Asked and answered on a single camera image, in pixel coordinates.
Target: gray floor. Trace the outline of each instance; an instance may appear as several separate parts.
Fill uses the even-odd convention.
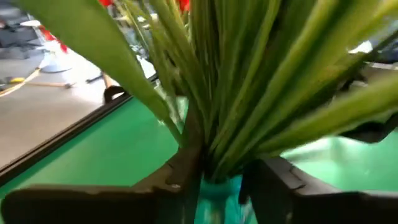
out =
[[[29,60],[0,60],[0,78],[19,74],[26,77],[36,65]],[[70,52],[63,59],[73,68],[53,74],[40,74],[33,82],[77,82],[71,89],[24,85],[0,97],[0,167],[34,148],[59,131],[102,105],[104,83],[86,84],[99,70]]]

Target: green surface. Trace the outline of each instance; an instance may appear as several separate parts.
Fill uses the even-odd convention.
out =
[[[284,156],[343,190],[398,190],[397,149],[393,132],[377,144],[324,138]],[[0,198],[30,184],[133,185],[176,151],[167,128],[131,100],[1,187]]]

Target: glass vase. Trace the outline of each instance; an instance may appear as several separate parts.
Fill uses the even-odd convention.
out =
[[[202,180],[195,224],[250,224],[253,210],[250,203],[238,203],[242,177],[221,184]]]

